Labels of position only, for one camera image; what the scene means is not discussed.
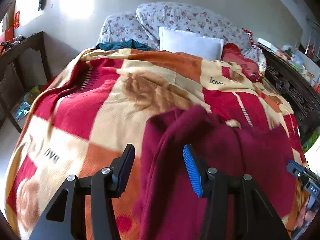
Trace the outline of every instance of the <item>red pillow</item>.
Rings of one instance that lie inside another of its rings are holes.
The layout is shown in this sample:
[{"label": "red pillow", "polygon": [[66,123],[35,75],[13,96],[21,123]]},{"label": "red pillow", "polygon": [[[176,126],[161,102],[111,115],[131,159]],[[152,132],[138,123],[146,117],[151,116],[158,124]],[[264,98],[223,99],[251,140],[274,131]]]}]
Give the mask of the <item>red pillow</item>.
[{"label": "red pillow", "polygon": [[236,62],[241,66],[241,72],[251,82],[262,82],[262,76],[259,75],[259,67],[252,59],[245,58],[240,49],[233,43],[227,43],[223,46],[221,59],[226,62]]}]

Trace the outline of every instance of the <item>metal bolt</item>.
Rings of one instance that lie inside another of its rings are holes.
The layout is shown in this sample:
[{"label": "metal bolt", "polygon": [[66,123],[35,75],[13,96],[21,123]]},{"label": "metal bolt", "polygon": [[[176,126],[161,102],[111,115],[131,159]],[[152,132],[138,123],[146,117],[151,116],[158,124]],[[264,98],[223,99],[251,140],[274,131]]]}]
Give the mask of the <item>metal bolt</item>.
[{"label": "metal bolt", "polygon": [[110,168],[103,168],[102,170],[101,170],[101,173],[102,174],[108,174],[108,173],[110,173],[111,172],[111,169]]},{"label": "metal bolt", "polygon": [[245,180],[252,180],[252,176],[251,176],[250,174],[244,174],[244,175],[243,175],[243,178],[244,178]]},{"label": "metal bolt", "polygon": [[209,169],[208,169],[208,172],[209,172],[210,174],[216,174],[216,173],[217,173],[217,169],[216,169],[216,168],[209,168]]},{"label": "metal bolt", "polygon": [[76,179],[76,176],[75,175],[69,175],[68,177],[67,177],[67,181],[73,181],[73,180],[75,180]]}]

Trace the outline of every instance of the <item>white pillow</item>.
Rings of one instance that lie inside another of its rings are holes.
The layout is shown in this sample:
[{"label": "white pillow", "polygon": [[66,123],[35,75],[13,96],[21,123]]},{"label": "white pillow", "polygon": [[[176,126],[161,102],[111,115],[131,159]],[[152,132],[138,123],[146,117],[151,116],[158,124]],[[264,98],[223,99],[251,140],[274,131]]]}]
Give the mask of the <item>white pillow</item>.
[{"label": "white pillow", "polygon": [[159,28],[160,50],[184,52],[207,60],[220,60],[223,39],[201,36],[192,32]]}]

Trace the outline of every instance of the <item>blue gripper pad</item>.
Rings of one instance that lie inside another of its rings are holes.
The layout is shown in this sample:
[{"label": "blue gripper pad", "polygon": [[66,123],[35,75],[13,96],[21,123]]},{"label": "blue gripper pad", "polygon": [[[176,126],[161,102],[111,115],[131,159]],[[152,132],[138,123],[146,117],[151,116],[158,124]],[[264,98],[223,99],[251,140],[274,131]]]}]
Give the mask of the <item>blue gripper pad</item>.
[{"label": "blue gripper pad", "polygon": [[202,197],[203,189],[201,187],[201,175],[194,160],[194,158],[196,157],[193,156],[191,152],[192,149],[190,149],[188,145],[185,145],[183,147],[183,160],[188,171],[193,191],[197,194],[198,197]]}]

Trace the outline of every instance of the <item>maroon garment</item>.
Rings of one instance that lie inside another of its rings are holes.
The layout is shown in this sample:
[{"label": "maroon garment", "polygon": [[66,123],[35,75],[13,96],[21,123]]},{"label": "maroon garment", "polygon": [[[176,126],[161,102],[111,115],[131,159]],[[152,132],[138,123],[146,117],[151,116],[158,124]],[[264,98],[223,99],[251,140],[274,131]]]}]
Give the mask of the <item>maroon garment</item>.
[{"label": "maroon garment", "polygon": [[198,238],[206,199],[192,190],[182,155],[188,143],[197,156],[225,174],[251,174],[279,216],[290,213],[295,178],[286,165],[293,155],[281,125],[270,131],[231,128],[201,106],[173,109],[147,121],[137,206],[140,240]]}]

